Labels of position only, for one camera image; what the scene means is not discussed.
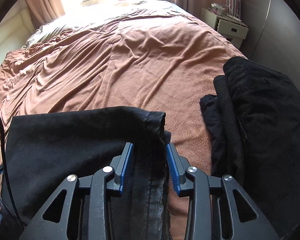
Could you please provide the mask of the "black pants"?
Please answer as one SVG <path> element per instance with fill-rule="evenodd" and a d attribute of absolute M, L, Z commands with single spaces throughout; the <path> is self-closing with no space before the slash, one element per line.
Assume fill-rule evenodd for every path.
<path fill-rule="evenodd" d="M 6 143 L 8 181 L 1 198 L 28 223 L 70 174 L 90 176 L 134 146 L 120 198 L 111 200 L 116 239 L 170 239 L 164 112 L 108 107 L 12 118 Z"/>

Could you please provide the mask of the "black clothes pile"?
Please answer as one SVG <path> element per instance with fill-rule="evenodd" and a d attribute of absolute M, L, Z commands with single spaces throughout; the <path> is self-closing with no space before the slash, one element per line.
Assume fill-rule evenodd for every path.
<path fill-rule="evenodd" d="M 300 92 L 291 79 L 242 57 L 215 77 L 200 108 L 211 174 L 232 175 L 281 239 L 300 239 Z"/>

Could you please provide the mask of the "cream padded headboard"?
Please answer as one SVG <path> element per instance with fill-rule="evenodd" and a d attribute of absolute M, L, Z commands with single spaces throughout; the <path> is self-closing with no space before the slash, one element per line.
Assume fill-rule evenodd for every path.
<path fill-rule="evenodd" d="M 10 51 L 20 49 L 34 34 L 29 10 L 24 8 L 4 23 L 0 24 L 0 65 Z"/>

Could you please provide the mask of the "beige bed sheet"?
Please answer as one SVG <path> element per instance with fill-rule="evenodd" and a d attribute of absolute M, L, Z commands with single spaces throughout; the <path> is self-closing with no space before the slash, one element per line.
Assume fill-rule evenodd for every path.
<path fill-rule="evenodd" d="M 49 23 L 41 25 L 22 46 L 28 49 L 34 44 L 45 43 L 67 29 L 100 28 L 108 22 L 127 17 L 187 15 L 179 6 L 160 0 L 125 0 L 111 5 L 95 4 L 81 7 Z"/>

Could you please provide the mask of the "brown bed blanket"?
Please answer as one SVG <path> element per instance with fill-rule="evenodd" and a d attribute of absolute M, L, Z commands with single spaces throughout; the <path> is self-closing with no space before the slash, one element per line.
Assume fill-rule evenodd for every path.
<path fill-rule="evenodd" d="M 6 55 L 0 66 L 5 144 L 12 118 L 108 107 L 164 112 L 178 152 L 210 172 L 210 136 L 199 100 L 241 52 L 189 15 L 127 17 L 100 28 L 64 30 Z M 183 239 L 187 198 L 168 183 L 170 239 Z"/>

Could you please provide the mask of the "pink curtain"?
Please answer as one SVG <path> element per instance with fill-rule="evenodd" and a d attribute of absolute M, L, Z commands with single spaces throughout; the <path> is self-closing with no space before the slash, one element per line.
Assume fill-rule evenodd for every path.
<path fill-rule="evenodd" d="M 25 0 L 36 28 L 65 14 L 61 0 Z"/>

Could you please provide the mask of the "white bedside table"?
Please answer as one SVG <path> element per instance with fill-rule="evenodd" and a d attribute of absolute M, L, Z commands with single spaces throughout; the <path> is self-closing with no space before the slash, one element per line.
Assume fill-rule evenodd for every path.
<path fill-rule="evenodd" d="M 237 14 L 226 12 L 226 6 L 212 3 L 208 9 L 201 9 L 200 19 L 212 29 L 220 33 L 237 49 L 242 45 L 248 34 L 248 26 Z"/>

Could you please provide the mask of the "striped bag on nightstand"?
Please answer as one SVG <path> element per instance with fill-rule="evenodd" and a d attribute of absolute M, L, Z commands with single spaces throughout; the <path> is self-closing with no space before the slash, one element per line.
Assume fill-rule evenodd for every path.
<path fill-rule="evenodd" d="M 224 0 L 223 2 L 225 13 L 239 19 L 242 17 L 241 5 L 241 0 Z"/>

